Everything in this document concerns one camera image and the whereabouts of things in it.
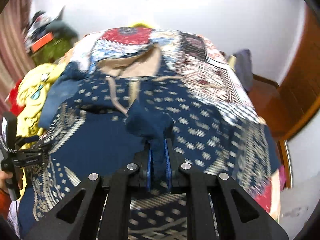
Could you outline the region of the person's left hand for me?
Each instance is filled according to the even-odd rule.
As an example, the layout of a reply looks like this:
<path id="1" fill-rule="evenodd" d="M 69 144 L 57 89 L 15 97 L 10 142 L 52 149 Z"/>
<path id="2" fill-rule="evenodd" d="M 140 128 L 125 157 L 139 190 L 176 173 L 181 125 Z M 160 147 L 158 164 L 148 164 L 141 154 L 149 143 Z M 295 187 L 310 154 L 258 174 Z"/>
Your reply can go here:
<path id="1" fill-rule="evenodd" d="M 9 171 L 0 171 L 0 187 L 1 187 L 1 190 L 7 194 L 9 193 L 9 191 L 6 185 L 6 181 L 8 179 L 11 179 L 14 176 L 17 178 L 19 189 L 20 190 L 23 189 L 23 170 L 18 168 L 15 170 L 15 172 L 16 172 L 16 175 L 14 175 L 12 172 L 9 172 Z"/>

